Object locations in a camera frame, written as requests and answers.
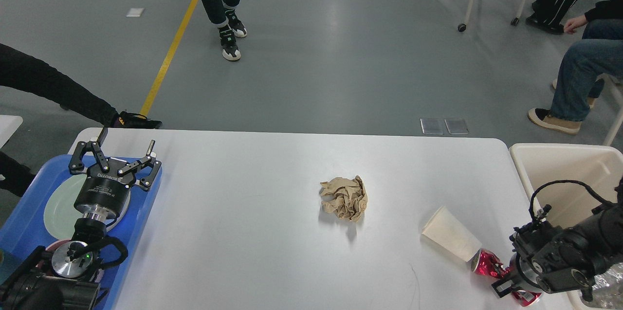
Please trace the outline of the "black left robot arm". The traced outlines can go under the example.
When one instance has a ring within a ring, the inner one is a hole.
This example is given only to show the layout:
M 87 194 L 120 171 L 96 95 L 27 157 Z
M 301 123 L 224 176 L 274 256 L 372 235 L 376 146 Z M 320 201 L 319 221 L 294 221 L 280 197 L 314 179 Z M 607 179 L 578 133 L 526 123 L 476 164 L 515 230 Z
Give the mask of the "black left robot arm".
M 160 185 L 141 158 L 103 153 L 108 130 L 48 161 L 1 228 L 3 310 L 111 310 Z

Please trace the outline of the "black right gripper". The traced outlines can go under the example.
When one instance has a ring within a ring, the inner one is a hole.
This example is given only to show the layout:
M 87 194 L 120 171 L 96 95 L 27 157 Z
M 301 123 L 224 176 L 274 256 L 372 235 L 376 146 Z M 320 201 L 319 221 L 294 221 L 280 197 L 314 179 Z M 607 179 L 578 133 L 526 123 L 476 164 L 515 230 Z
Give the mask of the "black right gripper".
M 538 276 L 528 263 L 518 252 L 514 252 L 509 266 L 509 273 L 498 279 L 491 286 L 498 298 L 503 298 L 518 292 L 543 292 L 536 281 Z

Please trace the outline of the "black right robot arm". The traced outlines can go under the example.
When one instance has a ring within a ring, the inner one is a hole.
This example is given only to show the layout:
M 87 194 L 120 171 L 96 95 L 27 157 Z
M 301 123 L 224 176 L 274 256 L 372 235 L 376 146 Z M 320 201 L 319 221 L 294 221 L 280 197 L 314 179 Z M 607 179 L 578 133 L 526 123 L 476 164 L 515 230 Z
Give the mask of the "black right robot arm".
M 593 300 L 595 277 L 622 261 L 623 208 L 622 186 L 617 185 L 617 201 L 599 196 L 589 185 L 586 189 L 599 205 L 583 221 L 569 228 L 553 226 L 546 217 L 551 206 L 534 210 L 537 188 L 530 198 L 531 221 L 514 228 L 510 236 L 514 255 L 506 272 L 492 284 L 498 297 L 512 292 L 559 293 L 579 290 L 585 301 Z

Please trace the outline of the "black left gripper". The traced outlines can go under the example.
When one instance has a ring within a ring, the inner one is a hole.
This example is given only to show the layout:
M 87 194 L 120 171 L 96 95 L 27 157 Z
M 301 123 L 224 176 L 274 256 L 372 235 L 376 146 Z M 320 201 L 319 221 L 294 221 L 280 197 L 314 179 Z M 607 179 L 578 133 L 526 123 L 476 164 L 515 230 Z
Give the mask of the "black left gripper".
M 101 220 L 118 219 L 123 216 L 129 203 L 130 189 L 137 186 L 144 192 L 152 189 L 155 179 L 162 168 L 162 161 L 153 151 L 156 141 L 150 141 L 146 154 L 126 163 L 112 173 L 110 165 L 102 151 L 103 141 L 109 128 L 102 128 L 95 141 L 80 141 L 76 144 L 68 164 L 69 173 L 86 173 L 86 179 L 76 197 L 73 207 L 82 214 L 95 213 Z M 84 165 L 86 153 L 92 153 L 100 170 L 90 170 Z

